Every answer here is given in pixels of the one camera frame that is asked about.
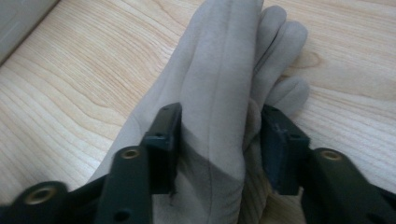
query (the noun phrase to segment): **fabric glove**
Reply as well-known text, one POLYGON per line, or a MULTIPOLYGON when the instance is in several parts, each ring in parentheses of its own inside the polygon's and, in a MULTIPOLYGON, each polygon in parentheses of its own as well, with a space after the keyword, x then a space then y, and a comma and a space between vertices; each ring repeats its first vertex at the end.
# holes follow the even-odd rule
MULTIPOLYGON (((254 157, 257 153, 260 156, 256 149, 260 147, 257 132, 261 127, 256 121, 260 120, 261 107, 267 101, 292 112, 308 93, 298 78, 275 85, 300 51, 306 30, 299 23, 276 19, 277 14, 286 14, 274 8, 268 8, 261 17, 262 1, 205 1, 91 180, 107 174, 117 150, 140 143, 162 106, 180 102, 177 194, 153 196, 154 223, 236 223, 241 206, 242 218, 244 207, 256 205, 249 196, 260 193, 264 198, 264 177, 254 157), (278 24, 273 25, 270 19, 265 22, 266 18, 278 24), (268 35, 266 29, 273 33, 268 35), (300 44, 294 43, 296 31, 300 44), (250 190, 252 181, 255 186, 263 184, 250 190)), ((264 203, 259 206, 257 209, 262 210, 264 203)), ((260 215, 252 216, 258 220, 260 215)))

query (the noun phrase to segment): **light wood tabletop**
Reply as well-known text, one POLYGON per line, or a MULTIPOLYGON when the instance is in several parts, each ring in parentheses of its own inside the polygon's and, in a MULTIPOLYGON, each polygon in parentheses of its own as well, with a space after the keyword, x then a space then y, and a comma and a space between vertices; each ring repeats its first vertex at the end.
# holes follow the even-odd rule
MULTIPOLYGON (((0 203, 59 180, 84 185, 161 73, 202 0, 63 0, 0 68, 0 203)), ((266 1, 309 37, 285 76, 311 93, 293 120, 396 192, 396 3, 266 1)), ((262 222, 304 218, 272 195, 262 222)))

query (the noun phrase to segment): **metal screw head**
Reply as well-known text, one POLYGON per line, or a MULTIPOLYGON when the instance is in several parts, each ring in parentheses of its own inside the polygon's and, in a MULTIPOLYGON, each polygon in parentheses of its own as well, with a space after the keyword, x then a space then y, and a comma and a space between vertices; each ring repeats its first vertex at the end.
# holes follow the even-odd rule
POLYGON ((45 186, 31 192, 24 200, 26 204, 34 205, 48 201, 56 194, 56 188, 53 186, 45 186))
POLYGON ((139 152, 138 150, 135 150, 135 149, 126 150, 126 151, 124 151, 124 152, 121 154, 121 156, 122 156, 124 159, 126 159, 126 160, 136 158, 136 157, 138 157, 139 155, 140 155, 140 152, 139 152))
POLYGON ((330 161, 340 161, 343 159, 340 154, 334 152, 334 151, 321 151, 320 155, 330 161))

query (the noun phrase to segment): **wooden table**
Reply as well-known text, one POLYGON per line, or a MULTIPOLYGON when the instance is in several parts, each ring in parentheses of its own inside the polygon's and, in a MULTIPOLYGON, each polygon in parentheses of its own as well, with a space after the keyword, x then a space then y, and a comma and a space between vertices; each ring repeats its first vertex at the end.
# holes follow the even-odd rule
MULTIPOLYGON (((0 203, 46 180, 83 185, 162 71, 202 0, 63 0, 0 68, 0 203)), ((266 1, 309 37, 285 76, 311 85, 293 119, 396 192, 396 3, 266 1)), ((303 221, 271 196, 264 221, 303 221)))

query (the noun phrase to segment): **wood grain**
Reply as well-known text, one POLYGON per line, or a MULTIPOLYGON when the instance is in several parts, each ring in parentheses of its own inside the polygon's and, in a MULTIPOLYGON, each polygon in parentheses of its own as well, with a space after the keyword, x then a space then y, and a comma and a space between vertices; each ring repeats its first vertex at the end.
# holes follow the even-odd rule
MULTIPOLYGON (((61 180, 83 185, 161 73, 201 0, 63 0, 0 68, 0 203, 61 180)), ((266 1, 309 37, 286 76, 311 95, 294 120, 312 147, 345 152, 396 192, 394 1, 266 1)), ((271 196, 262 223, 304 218, 296 198, 271 196)))

